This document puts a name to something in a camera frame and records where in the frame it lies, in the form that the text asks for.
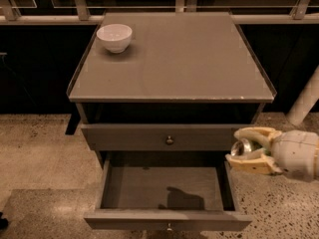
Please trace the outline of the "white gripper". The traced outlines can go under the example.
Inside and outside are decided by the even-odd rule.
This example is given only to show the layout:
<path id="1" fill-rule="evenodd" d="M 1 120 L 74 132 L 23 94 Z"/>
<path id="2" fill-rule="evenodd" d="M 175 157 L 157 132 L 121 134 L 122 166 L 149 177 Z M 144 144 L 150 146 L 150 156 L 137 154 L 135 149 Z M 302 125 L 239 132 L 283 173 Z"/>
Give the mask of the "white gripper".
<path id="1" fill-rule="evenodd" d="M 319 179 L 319 135 L 315 132 L 292 130 L 282 133 L 273 127 L 250 126 L 237 130 L 234 137 L 271 148 L 274 157 L 266 155 L 262 149 L 244 155 L 227 154 L 225 158 L 234 169 L 268 175 L 283 173 L 290 179 L 307 182 Z"/>

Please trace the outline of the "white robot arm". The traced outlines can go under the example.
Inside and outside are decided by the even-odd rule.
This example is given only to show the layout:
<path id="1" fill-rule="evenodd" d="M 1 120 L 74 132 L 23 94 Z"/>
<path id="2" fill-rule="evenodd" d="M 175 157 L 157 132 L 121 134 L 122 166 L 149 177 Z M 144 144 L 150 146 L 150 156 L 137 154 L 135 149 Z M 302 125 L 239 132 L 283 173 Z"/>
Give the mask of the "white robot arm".
<path id="1" fill-rule="evenodd" d="M 225 156 L 232 168 L 258 174 L 284 174 L 295 180 L 319 177 L 319 135 L 315 132 L 281 131 L 273 127 L 240 128 Z"/>

